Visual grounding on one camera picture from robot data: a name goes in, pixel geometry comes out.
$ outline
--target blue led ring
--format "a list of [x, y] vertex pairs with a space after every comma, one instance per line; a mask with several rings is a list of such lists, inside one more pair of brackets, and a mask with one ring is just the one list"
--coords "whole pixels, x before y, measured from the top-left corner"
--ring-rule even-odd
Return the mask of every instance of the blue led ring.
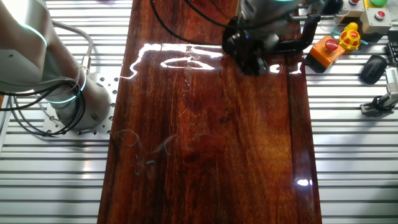
[[84, 77], [85, 77], [85, 80], [83, 81], [83, 85], [81, 86], [81, 89], [80, 89], [80, 91], [79, 91], [79, 93], [78, 94], [76, 94], [76, 95], [74, 95], [73, 97], [71, 97], [71, 98], [69, 98], [69, 99], [67, 99], [67, 100], [64, 100], [64, 101], [59, 101], [59, 102], [54, 102], [54, 101], [50, 101], [50, 100], [48, 100], [48, 102], [49, 103], [58, 103], [58, 104], [60, 104], [60, 103], [68, 103], [69, 101], [71, 101], [71, 100], [74, 100], [79, 94], [80, 94], [80, 92], [82, 92], [84, 89], [85, 89], [85, 86], [86, 86], [86, 75], [83, 75]]
[[29, 26], [29, 25], [27, 25], [27, 24], [23, 24], [23, 23], [20, 23], [20, 22], [18, 22], [18, 23], [19, 23], [19, 25], [21, 25], [23, 28], [29, 29], [29, 30], [31, 30], [33, 33], [37, 34], [37, 35], [44, 41], [45, 47], [47, 47], [47, 41], [45, 40], [45, 38], [43, 37], [43, 35], [42, 35], [39, 31], [35, 30], [33, 27], [31, 27], [31, 26]]

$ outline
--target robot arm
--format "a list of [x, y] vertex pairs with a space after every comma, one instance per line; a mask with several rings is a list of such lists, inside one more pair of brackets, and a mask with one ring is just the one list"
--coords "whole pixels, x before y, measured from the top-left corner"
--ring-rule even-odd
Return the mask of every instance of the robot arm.
[[[333, 19], [343, 5], [342, 0], [312, 0], [307, 16], [293, 16], [302, 0], [241, 0], [238, 15], [229, 24], [245, 29], [227, 28], [223, 35], [223, 50], [235, 59], [245, 75], [260, 75], [268, 71], [262, 59], [269, 54], [301, 52], [313, 40], [317, 24]], [[291, 32], [289, 23], [306, 21], [300, 39], [279, 41], [280, 35]]]
[[[0, 90], [43, 90], [76, 80], [84, 95], [85, 114], [77, 129], [90, 129], [108, 115], [110, 97], [85, 71], [56, 34], [43, 0], [0, 0]], [[46, 97], [58, 119], [68, 124], [79, 105], [70, 86]]]

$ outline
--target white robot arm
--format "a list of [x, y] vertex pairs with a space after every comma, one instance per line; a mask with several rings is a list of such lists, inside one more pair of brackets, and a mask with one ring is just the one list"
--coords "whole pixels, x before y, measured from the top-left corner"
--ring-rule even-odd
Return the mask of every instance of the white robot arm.
[[[85, 74], [89, 57], [82, 67], [59, 39], [43, 0], [0, 0], [0, 30], [0, 91], [37, 91], [75, 80], [86, 101], [75, 129], [90, 129], [105, 118], [110, 108], [108, 92]], [[64, 85], [46, 100], [68, 124], [79, 106], [77, 97], [71, 86]]]

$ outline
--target wooden board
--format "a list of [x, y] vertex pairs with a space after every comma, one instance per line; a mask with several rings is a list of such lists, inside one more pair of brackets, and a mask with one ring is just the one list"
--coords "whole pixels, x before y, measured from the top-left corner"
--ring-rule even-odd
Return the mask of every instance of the wooden board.
[[[237, 1], [215, 4], [233, 16]], [[155, 5], [176, 33], [221, 42], [183, 0]], [[321, 223], [302, 56], [267, 61], [272, 73], [245, 77], [133, 1], [98, 223]]]

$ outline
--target green button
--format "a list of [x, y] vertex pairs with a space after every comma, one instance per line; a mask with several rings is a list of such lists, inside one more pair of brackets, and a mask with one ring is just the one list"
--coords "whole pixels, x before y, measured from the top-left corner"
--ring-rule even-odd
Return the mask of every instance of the green button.
[[371, 0], [371, 3], [375, 6], [385, 6], [387, 4], [387, 0]]

